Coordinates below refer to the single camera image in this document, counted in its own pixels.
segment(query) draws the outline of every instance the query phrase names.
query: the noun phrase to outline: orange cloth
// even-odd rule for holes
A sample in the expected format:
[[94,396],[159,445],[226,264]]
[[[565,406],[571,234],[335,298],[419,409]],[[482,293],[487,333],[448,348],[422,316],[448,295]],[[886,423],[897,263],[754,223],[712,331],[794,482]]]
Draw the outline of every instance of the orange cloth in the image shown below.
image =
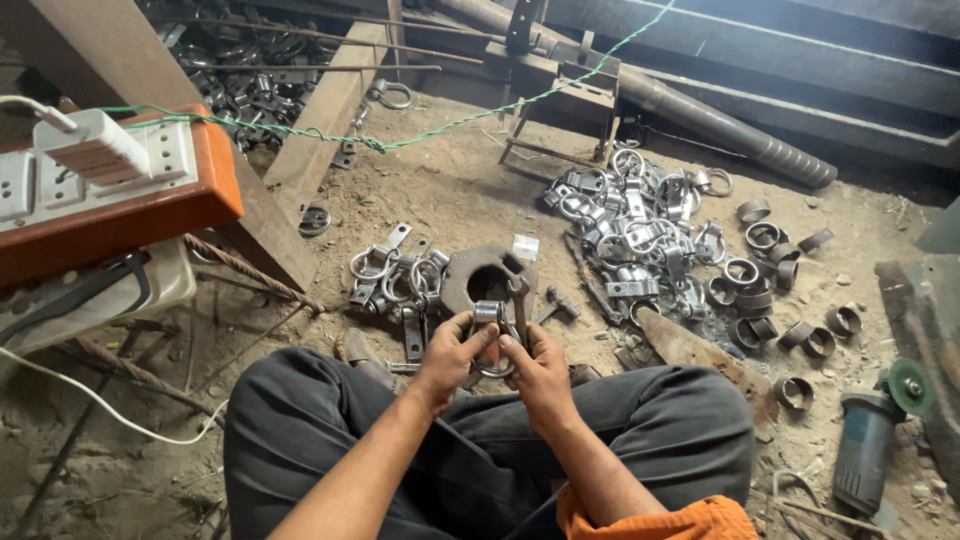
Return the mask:
[[719,495],[676,512],[633,516],[593,528],[580,498],[567,486],[557,501],[557,523],[568,540],[758,540],[743,508]]

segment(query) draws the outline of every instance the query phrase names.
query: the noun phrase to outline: green cutting disc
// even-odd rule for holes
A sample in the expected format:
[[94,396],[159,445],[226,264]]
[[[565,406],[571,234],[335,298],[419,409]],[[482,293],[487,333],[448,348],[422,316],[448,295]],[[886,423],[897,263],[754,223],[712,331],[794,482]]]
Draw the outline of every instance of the green cutting disc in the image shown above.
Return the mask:
[[920,364],[899,356],[887,374],[890,395],[903,410],[923,416],[933,406],[933,386]]

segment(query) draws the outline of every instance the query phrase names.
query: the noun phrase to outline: sandy ground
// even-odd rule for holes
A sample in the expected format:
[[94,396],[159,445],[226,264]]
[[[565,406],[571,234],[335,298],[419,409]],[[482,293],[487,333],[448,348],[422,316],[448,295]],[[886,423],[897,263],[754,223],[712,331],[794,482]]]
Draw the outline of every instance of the sandy ground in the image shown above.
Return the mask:
[[[436,88],[428,86],[426,90]],[[405,140],[479,110],[422,95],[409,110],[374,106],[365,131],[388,142]],[[537,124],[529,125],[525,136],[584,157],[594,144],[584,137]],[[329,307],[330,312],[316,319],[296,315],[196,397],[214,407],[227,397],[243,369],[257,358],[287,345],[331,353],[333,339],[340,331],[353,326],[363,328],[385,357],[401,359],[399,324],[384,317],[356,313],[346,305],[351,282],[346,272],[348,260],[358,251],[383,240],[399,221],[412,225],[414,234],[430,236],[432,246],[447,253],[488,242],[499,242],[509,248],[518,233],[538,238],[540,252],[535,266],[540,272],[540,286],[537,292],[542,295],[547,285],[555,284],[583,311],[583,316],[574,324],[554,320],[547,328],[563,342],[571,363],[592,364],[604,376],[622,371],[623,367],[613,356],[617,336],[606,340],[595,338],[607,327],[577,282],[574,263],[562,238],[567,222],[544,212],[537,204],[545,183],[568,165],[551,158],[524,160],[516,156],[509,159],[509,166],[497,165],[501,148],[491,137],[499,140],[505,137],[495,116],[383,156],[363,150],[352,171],[329,174],[317,196],[332,212],[334,225],[323,235],[308,240],[307,245],[321,262],[309,294]],[[519,152],[526,157],[532,155],[524,150]],[[912,243],[923,232],[925,222],[939,211],[923,203],[946,204],[955,194],[931,191],[931,188],[912,191],[909,186],[900,186],[899,193],[914,201],[903,213],[900,227],[905,230],[901,231],[896,224],[901,199],[876,187],[896,183],[875,182],[875,172],[841,176],[842,180],[817,194],[823,202],[811,208],[804,201],[809,193],[786,184],[771,183],[765,173],[755,171],[742,160],[731,160],[723,154],[663,137],[657,138],[643,154],[668,170],[681,166],[691,170],[717,166],[734,173],[733,195],[726,199],[705,197],[702,209],[692,221],[718,221],[735,253],[745,255],[746,250],[733,210],[756,198],[770,202],[773,213],[768,221],[790,232],[795,241],[823,227],[830,227],[836,233],[836,238],[819,253],[802,257],[797,286],[791,293],[777,298],[773,320],[781,331],[800,319],[821,325],[824,313],[831,306],[854,302],[863,306],[860,316],[864,331],[850,340],[841,340],[837,352],[825,361],[810,360],[799,350],[788,356],[771,345],[745,360],[769,380],[785,375],[801,376],[813,382],[817,392],[817,402],[807,414],[782,413],[777,438],[758,447],[755,490],[748,512],[762,520],[763,496],[770,494],[771,474],[779,469],[807,471],[820,501],[834,507],[829,485],[843,426],[840,392],[864,370],[889,365],[896,353],[876,286],[874,263],[918,254]],[[689,161],[664,154],[682,155]],[[229,276],[224,268],[204,270]],[[703,266],[695,271],[700,278],[717,274],[718,269]],[[838,284],[840,274],[849,277],[849,285]],[[205,379],[213,366],[234,356],[292,308],[277,303],[252,307],[248,303],[251,295],[250,291],[223,283],[199,284],[193,329],[194,380]],[[538,299],[534,312],[544,305],[545,302]],[[166,320],[182,328],[171,343],[155,345],[155,338],[151,336],[142,340],[137,348],[139,365],[176,386],[183,385],[186,359],[190,355],[190,313],[189,307],[169,311]],[[122,340],[123,335],[123,331],[117,330],[95,337],[100,343],[111,344]],[[96,383],[96,378],[84,368],[62,358],[37,356],[87,384]],[[4,480],[0,482],[0,497],[9,502],[0,504],[3,508],[0,525],[9,526],[29,501],[80,414],[85,399],[74,389],[33,373],[8,369],[0,372],[0,377],[4,388],[0,424],[0,470],[4,471]],[[485,380],[475,391],[508,390],[498,381]],[[192,437],[202,421],[182,405],[122,382],[111,382],[104,396],[135,422],[168,436]],[[897,427],[893,465],[885,493],[899,512],[897,535],[906,540],[958,538],[957,509],[953,501],[939,491],[939,476],[933,460],[920,455],[918,441],[922,445],[923,437],[918,421]],[[120,427],[98,410],[78,450],[67,461],[64,475],[51,490],[35,531],[52,538],[186,537],[197,525],[203,510],[224,497],[222,475],[216,474],[222,463],[221,450],[222,435],[218,430],[213,430],[198,444],[177,447],[151,442]],[[211,476],[185,485],[205,475]],[[918,482],[932,487],[933,494],[917,490]],[[779,534],[789,534],[782,530],[782,520],[776,521]],[[210,528],[206,528],[203,537],[209,532]]]

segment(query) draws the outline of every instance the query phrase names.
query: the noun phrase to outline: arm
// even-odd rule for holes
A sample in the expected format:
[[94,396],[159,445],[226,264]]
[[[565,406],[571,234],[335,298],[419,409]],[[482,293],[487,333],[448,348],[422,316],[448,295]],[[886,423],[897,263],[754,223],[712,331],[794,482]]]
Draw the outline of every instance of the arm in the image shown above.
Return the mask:
[[470,361],[498,334],[489,325],[461,344],[473,323],[463,312],[440,325],[413,381],[270,534],[293,538],[375,538],[427,429],[467,376]]
[[500,347],[516,366],[508,384],[519,390],[530,425],[564,467],[591,521],[607,527],[631,516],[665,513],[666,508],[580,417],[570,392],[564,349],[541,326],[528,328],[534,358],[510,336],[500,336]]

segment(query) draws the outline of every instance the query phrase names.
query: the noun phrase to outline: angle grinder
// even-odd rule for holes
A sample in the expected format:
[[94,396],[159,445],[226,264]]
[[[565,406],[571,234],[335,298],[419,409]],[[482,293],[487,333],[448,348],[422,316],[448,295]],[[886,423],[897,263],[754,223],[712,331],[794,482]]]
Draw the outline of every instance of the angle grinder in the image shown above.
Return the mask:
[[833,496],[865,516],[880,508],[894,426],[907,413],[922,416],[933,406],[924,368],[898,357],[889,369],[866,372],[840,396],[844,427],[833,471]]

